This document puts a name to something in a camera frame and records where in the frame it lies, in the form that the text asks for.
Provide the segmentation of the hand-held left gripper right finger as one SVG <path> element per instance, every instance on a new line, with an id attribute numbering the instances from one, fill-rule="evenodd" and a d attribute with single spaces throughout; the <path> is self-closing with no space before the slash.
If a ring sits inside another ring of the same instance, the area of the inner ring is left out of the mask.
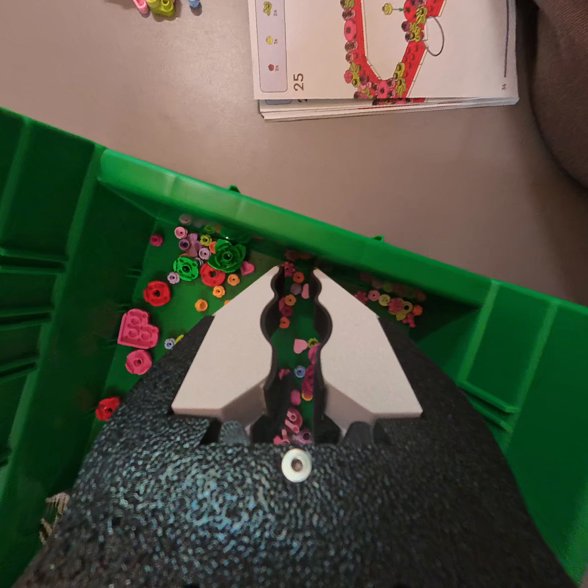
<path id="1" fill-rule="evenodd" d="M 325 416 L 343 432 L 356 422 L 419 418 L 423 409 L 378 315 L 320 269 L 313 275 L 330 320 L 317 360 Z"/>

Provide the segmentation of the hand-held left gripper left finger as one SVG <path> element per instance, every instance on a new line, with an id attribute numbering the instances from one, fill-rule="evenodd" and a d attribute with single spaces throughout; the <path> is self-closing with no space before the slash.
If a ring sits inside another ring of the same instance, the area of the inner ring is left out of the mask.
<path id="1" fill-rule="evenodd" d="M 171 404 L 175 416 L 239 422 L 250 430 L 270 413 L 276 378 L 273 335 L 282 314 L 283 268 L 274 266 L 215 312 Z"/>

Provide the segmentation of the pile of small lego pieces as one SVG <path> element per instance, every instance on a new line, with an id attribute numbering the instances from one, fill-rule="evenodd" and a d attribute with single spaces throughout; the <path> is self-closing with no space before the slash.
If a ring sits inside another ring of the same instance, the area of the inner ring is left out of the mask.
<path id="1" fill-rule="evenodd" d="M 272 338 L 278 369 L 276 378 L 266 388 L 270 413 L 254 422 L 250 430 L 239 422 L 236 422 L 237 425 L 242 426 L 255 443 L 272 442 L 276 445 L 334 445 L 354 426 L 367 429 L 370 434 L 373 426 L 381 420 L 374 425 L 356 422 L 343 432 L 325 416 L 326 388 L 317 360 L 330 320 L 326 310 L 317 302 L 319 283 L 313 270 L 320 268 L 314 265 L 311 254 L 286 254 L 285 259 L 279 259 L 275 254 L 257 252 L 251 248 L 250 242 L 235 240 L 232 234 L 225 235 L 209 226 L 199 227 L 197 231 L 178 226 L 174 232 L 179 241 L 178 257 L 194 258 L 200 266 L 207 263 L 210 254 L 215 251 L 217 239 L 245 245 L 246 257 L 240 269 L 235 273 L 226 273 L 224 283 L 215 288 L 204 285 L 199 275 L 194 281 L 181 281 L 171 269 L 167 278 L 170 288 L 182 285 L 195 288 L 196 293 L 189 290 L 188 301 L 194 303 L 192 312 L 199 315 L 200 320 L 190 332 L 167 339 L 167 354 L 144 376 L 149 380 L 149 391 L 145 393 L 142 405 L 149 406 L 150 414 L 155 414 L 158 408 L 160 417 L 190 418 L 175 416 L 171 404 L 210 326 L 211 317 L 268 270 L 281 266 L 283 296 L 279 309 L 282 317 L 279 329 Z M 329 276 L 327 269 L 320 270 Z M 422 314 L 421 298 L 406 293 L 402 286 L 368 276 L 350 292 L 335 278 L 330 278 L 378 315 L 386 335 L 386 319 L 391 318 L 394 325 L 414 327 L 416 318 Z M 209 424 L 220 422 L 207 417 L 192 418 L 207 419 Z"/>

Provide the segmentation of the green plastic bin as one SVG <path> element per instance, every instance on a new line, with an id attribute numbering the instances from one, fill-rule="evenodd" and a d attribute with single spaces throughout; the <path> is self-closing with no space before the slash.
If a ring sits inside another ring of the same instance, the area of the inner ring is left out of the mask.
<path id="1" fill-rule="evenodd" d="M 73 486 L 105 425 L 99 402 L 139 380 L 116 342 L 133 307 L 150 351 L 218 300 L 198 279 L 143 298 L 180 255 L 174 229 L 245 239 L 256 271 L 312 261 L 352 295 L 391 290 L 422 308 L 399 322 L 467 394 L 500 445 L 535 524 L 569 576 L 587 568 L 587 307 L 476 275 L 216 187 L 1 109 L 1 587 L 40 550 L 46 500 Z"/>

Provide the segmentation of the pink round lego plate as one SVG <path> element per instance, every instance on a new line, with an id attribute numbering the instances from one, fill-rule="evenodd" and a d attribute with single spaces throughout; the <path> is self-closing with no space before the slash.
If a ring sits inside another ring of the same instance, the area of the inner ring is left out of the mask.
<path id="1" fill-rule="evenodd" d="M 133 375 L 142 376 L 152 367 L 151 354 L 144 349 L 135 349 L 126 356 L 125 368 Z"/>

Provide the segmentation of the pink heart lego plate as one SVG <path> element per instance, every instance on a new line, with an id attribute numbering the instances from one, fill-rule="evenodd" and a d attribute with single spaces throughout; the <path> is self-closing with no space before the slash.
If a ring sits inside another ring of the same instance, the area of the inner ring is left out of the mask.
<path id="1" fill-rule="evenodd" d="M 149 322 L 149 313 L 130 309 L 122 316 L 118 344 L 134 349 L 148 350 L 159 341 L 159 328 Z"/>

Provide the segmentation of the lego instruction booklet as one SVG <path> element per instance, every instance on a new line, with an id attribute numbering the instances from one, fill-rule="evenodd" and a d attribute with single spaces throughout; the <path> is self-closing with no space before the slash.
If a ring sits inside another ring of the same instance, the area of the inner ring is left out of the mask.
<path id="1" fill-rule="evenodd" d="M 249 1 L 266 121 L 518 102 L 514 1 Z"/>

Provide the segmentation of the lime lego leaf pink flower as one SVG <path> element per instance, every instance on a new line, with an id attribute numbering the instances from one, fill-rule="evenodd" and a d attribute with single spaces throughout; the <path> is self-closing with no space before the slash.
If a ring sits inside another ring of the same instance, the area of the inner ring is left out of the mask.
<path id="1" fill-rule="evenodd" d="M 176 17 L 175 1 L 132 1 L 138 12 L 147 16 L 152 14 L 164 19 Z"/>

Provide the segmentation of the dark brown sofa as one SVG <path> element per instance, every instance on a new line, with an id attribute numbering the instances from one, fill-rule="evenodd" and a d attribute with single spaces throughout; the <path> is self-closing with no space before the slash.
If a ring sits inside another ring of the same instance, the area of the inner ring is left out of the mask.
<path id="1" fill-rule="evenodd" d="M 551 155 L 587 190 L 587 1 L 517 1 L 530 103 Z"/>

